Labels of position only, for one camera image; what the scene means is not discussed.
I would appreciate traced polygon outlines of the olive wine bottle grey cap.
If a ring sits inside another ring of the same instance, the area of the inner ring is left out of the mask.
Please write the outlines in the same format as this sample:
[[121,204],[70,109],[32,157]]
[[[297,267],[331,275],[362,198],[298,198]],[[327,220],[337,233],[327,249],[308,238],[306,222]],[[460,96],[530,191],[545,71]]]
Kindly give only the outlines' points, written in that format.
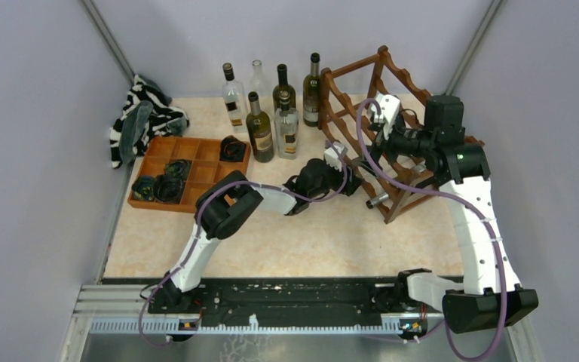
[[[424,164],[417,164],[414,167],[410,168],[410,171],[413,171],[414,173],[422,173],[425,170],[426,168]],[[378,205],[383,204],[387,199],[389,199],[389,195],[387,194],[387,192],[382,192],[381,194],[375,196],[374,198],[369,199],[366,202],[366,207],[368,209],[373,209]]]

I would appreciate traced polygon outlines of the brown wooden wine rack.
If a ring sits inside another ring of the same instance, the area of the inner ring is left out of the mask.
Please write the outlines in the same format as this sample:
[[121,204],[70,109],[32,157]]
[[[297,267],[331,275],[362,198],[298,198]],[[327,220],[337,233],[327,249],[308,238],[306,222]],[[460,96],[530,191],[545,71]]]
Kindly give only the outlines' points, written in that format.
[[[355,123],[344,120],[346,116],[354,118],[361,106],[353,103],[335,82],[365,66],[373,67],[367,95],[381,103],[379,112],[369,106],[361,119],[361,130],[372,142],[368,158],[362,155],[358,139],[352,135]],[[415,111],[405,108],[399,98],[388,92],[381,79],[384,69],[388,69],[424,107],[422,121]],[[397,181],[420,189],[438,189],[450,180],[459,183],[473,176],[490,177],[484,144],[466,134],[463,116],[464,104],[459,97],[433,96],[428,90],[414,85],[410,73],[394,64],[385,45],[372,56],[339,69],[325,68],[320,73],[318,127],[331,140],[333,135],[328,124],[333,123],[358,154],[351,162],[353,168],[365,169],[376,178],[378,189],[367,178],[361,179],[361,186],[370,198],[366,206],[378,209],[385,223],[393,222],[428,197],[388,185],[371,168],[370,161],[385,160],[388,168],[395,171]]]

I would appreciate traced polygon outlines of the dark green wine bottle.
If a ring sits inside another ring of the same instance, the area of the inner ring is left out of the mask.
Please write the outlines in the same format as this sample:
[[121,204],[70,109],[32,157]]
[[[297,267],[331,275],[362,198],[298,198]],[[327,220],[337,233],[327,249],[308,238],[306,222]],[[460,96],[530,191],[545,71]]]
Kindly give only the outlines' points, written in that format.
[[320,55],[312,53],[310,61],[310,71],[303,81],[303,121],[316,127],[320,112]]

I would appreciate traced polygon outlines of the green wine bottle silver neck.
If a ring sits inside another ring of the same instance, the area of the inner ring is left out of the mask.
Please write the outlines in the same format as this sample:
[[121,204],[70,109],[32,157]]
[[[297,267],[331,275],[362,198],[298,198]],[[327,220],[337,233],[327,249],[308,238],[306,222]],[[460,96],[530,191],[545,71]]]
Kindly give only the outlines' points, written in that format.
[[250,112],[246,118],[246,126],[253,147],[254,158],[261,163],[269,162],[274,157],[271,121],[259,104],[259,95],[250,91],[247,96]]

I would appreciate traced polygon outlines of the dark wine bottle black cap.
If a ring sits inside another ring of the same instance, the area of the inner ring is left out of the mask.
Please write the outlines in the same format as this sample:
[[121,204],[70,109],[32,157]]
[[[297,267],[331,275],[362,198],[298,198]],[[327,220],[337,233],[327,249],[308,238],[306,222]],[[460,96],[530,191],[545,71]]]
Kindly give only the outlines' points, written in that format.
[[280,108],[280,93],[286,91],[289,94],[290,105],[296,107],[296,91],[288,82],[287,66],[284,63],[277,65],[278,84],[272,91],[274,112]]

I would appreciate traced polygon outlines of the clear glass bottle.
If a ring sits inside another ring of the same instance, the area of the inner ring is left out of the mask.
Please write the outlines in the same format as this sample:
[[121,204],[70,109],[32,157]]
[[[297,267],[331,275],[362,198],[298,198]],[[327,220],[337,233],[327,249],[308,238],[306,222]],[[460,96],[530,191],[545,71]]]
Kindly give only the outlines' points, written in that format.
[[250,79],[250,90],[255,91],[259,95],[260,100],[271,100],[271,84],[266,76],[262,61],[255,59],[251,62],[253,74]]

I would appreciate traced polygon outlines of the clear square spirit bottle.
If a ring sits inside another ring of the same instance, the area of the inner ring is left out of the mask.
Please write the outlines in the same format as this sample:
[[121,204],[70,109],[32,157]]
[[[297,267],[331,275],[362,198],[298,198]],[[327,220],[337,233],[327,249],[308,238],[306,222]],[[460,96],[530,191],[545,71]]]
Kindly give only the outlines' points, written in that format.
[[244,85],[234,75],[231,63],[224,63],[222,71],[225,83],[222,86],[222,98],[228,113],[228,118],[235,133],[246,133],[246,118],[248,114]]

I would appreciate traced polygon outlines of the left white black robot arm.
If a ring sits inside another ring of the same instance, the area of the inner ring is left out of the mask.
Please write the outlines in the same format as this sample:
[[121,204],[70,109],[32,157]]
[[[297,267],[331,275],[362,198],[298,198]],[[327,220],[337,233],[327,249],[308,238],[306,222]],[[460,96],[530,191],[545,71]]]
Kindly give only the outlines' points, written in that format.
[[255,210],[295,216],[311,204],[354,194],[362,182],[352,167],[338,162],[331,165],[319,158],[310,159],[299,174],[281,186],[255,183],[239,170],[231,172],[198,199],[190,240],[155,295],[163,298],[168,308],[190,310],[196,301],[194,289],[200,285],[214,251]]

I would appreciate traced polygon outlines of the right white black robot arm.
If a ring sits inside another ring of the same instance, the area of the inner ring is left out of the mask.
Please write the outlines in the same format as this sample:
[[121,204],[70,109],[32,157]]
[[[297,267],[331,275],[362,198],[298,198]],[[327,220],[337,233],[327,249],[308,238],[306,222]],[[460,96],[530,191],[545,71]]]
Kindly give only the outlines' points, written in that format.
[[399,156],[424,160],[433,174],[432,187],[413,186],[410,192],[449,202],[461,251],[461,282],[423,268],[403,271],[394,291],[397,306],[413,311],[422,303],[429,305],[443,313],[446,325],[457,334],[509,327],[534,311],[537,292],[524,288],[504,251],[492,206],[491,171],[483,147],[466,140],[462,101],[431,97],[419,129],[406,126],[400,100],[389,94],[364,100],[357,115],[368,115],[376,134],[361,152],[377,177],[386,176],[378,163],[381,155],[389,161]]

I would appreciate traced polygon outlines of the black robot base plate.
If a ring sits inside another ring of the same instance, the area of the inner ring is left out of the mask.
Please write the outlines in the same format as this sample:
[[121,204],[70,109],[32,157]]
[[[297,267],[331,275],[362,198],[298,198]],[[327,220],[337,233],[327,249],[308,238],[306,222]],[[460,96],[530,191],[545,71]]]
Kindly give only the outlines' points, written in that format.
[[149,314],[200,314],[204,327],[377,327],[384,314],[433,309],[410,299],[396,277],[204,278],[188,292],[168,281]]

